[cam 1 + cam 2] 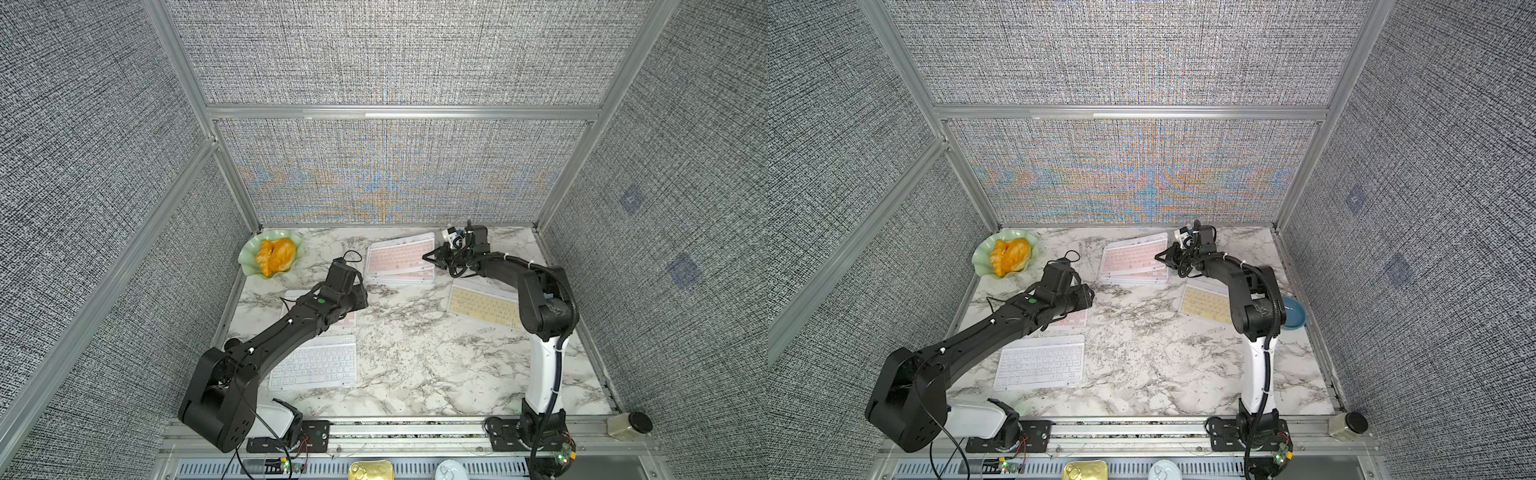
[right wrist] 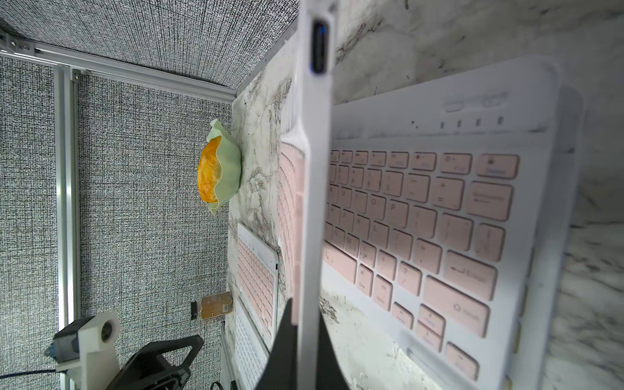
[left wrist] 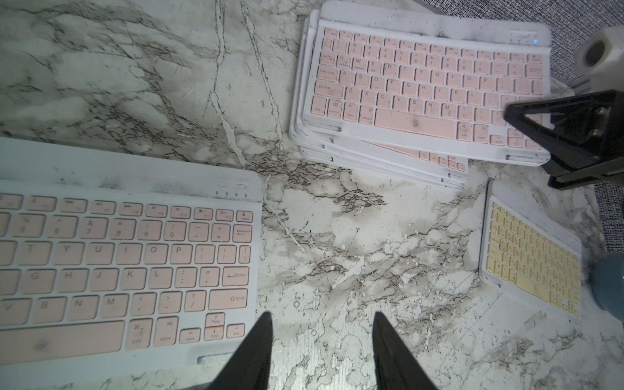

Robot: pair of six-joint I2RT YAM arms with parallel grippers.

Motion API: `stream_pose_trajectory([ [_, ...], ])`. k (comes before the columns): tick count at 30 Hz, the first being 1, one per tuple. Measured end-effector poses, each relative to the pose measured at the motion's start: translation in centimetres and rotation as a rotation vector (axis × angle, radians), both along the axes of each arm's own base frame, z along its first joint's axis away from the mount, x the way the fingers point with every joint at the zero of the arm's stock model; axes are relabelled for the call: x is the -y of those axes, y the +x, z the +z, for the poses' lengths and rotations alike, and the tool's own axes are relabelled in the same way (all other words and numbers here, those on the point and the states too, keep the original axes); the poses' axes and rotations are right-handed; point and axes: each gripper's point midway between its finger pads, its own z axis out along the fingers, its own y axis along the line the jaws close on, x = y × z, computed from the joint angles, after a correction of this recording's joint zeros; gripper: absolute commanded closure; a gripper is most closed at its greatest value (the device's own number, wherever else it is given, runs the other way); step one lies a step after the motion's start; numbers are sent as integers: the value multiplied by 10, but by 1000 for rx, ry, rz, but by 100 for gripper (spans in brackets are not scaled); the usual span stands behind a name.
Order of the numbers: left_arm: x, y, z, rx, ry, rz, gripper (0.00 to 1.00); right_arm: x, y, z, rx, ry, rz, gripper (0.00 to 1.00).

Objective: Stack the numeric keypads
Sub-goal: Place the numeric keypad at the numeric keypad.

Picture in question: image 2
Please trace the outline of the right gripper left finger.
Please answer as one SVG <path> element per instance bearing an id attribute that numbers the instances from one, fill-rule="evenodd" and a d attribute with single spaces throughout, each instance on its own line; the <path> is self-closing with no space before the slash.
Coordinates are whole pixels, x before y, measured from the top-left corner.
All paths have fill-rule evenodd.
<path id="1" fill-rule="evenodd" d="M 297 388 L 297 325 L 292 323 L 293 300 L 287 301 L 276 339 L 256 390 Z"/>

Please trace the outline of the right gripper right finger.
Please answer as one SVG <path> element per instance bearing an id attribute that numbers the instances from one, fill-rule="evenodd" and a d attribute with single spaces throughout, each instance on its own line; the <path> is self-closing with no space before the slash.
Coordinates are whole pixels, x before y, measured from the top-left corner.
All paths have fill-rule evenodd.
<path id="1" fill-rule="evenodd" d="M 323 315 L 318 330 L 318 390 L 349 390 L 332 347 Z"/>

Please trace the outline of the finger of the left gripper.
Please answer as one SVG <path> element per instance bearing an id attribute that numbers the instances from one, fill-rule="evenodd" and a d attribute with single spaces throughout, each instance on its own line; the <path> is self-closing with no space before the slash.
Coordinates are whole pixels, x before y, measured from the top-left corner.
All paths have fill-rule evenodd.
<path id="1" fill-rule="evenodd" d="M 107 389 L 183 389 L 191 377 L 190 366 L 204 345 L 199 335 L 147 344 L 131 357 Z M 164 354 L 190 347 L 185 360 L 173 365 Z"/>

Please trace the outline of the white keyboard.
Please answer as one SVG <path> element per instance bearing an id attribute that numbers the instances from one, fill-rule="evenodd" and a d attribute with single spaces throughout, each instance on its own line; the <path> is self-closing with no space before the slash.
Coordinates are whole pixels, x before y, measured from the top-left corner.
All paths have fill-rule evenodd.
<path id="1" fill-rule="evenodd" d="M 234 302 L 234 362 L 242 389 L 255 389 L 264 373 L 269 352 L 250 312 L 240 297 Z"/>

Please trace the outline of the pink keyboard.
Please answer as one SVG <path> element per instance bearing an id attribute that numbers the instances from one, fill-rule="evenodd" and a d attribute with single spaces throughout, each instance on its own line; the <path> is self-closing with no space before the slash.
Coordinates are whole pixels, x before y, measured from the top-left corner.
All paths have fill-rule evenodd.
<path id="1" fill-rule="evenodd" d="M 318 384 L 319 291 L 330 154 L 336 1 L 301 1 L 295 63 L 280 138 L 279 243 L 289 273 L 289 328 L 294 331 L 289 388 Z"/>
<path id="2" fill-rule="evenodd" d="M 279 258 L 244 224 L 237 224 L 237 286 L 258 333 L 271 349 L 277 326 Z"/>
<path id="3" fill-rule="evenodd" d="M 332 114 L 323 285 L 449 389 L 538 389 L 583 99 L 526 55 Z"/>

